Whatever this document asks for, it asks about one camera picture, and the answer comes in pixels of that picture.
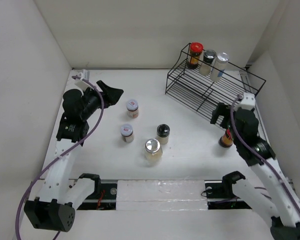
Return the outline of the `black cap grinder bottle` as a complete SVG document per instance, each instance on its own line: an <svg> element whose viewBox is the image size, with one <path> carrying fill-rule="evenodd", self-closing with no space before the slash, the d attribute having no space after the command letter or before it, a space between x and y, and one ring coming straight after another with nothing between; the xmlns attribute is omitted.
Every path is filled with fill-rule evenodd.
<svg viewBox="0 0 300 240"><path fill-rule="evenodd" d="M211 65L216 58L217 53L212 49L207 49L203 53L203 61L199 68L199 73L202 76L208 76L211 72Z"/></svg>

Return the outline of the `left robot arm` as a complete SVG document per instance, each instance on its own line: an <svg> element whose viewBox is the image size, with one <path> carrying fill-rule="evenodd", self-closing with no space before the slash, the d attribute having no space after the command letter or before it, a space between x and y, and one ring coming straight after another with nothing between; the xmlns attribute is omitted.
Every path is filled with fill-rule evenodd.
<svg viewBox="0 0 300 240"><path fill-rule="evenodd" d="M97 174L83 173L69 187L70 173L85 140L96 130L88 119L96 111L104 111L118 103L124 91L97 81L83 80L81 89L63 94L63 114L56 134L54 160L43 170L44 183L33 200L27 200L24 212L35 229L68 232L75 221L76 210L87 197L101 194L101 179Z"/></svg>

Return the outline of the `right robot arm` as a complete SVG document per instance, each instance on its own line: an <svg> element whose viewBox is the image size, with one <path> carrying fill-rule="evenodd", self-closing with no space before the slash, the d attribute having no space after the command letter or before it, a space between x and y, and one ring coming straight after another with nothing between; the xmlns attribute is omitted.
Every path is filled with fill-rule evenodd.
<svg viewBox="0 0 300 240"><path fill-rule="evenodd" d="M220 116L220 126L231 136L236 151L262 182L269 197L258 192L238 171L223 176L222 193L247 203L267 224L273 239L300 240L300 199L283 175L271 146L259 136L254 108L219 103L212 112L211 124Z"/></svg>

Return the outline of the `silver lid blue label bottle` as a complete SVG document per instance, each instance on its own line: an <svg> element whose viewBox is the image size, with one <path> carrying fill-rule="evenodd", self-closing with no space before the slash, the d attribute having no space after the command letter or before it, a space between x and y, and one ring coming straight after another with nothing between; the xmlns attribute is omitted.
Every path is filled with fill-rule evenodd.
<svg viewBox="0 0 300 240"><path fill-rule="evenodd" d="M226 66L229 62L230 56L225 53L221 52L216 55L214 65L212 67L210 73L210 80L213 82L219 82L223 76L223 73L226 69Z"/></svg>

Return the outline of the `red lid sauce bottle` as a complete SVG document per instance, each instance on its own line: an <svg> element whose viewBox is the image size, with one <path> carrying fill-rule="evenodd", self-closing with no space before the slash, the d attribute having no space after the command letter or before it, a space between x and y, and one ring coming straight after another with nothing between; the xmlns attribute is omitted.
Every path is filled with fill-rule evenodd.
<svg viewBox="0 0 300 240"><path fill-rule="evenodd" d="M233 145L233 137L228 128L225 130L224 135L219 139L218 143L223 148L230 148Z"/></svg>
<svg viewBox="0 0 300 240"><path fill-rule="evenodd" d="M194 70L198 67L201 54L204 51L204 45L200 42L192 42L188 50L187 67Z"/></svg>

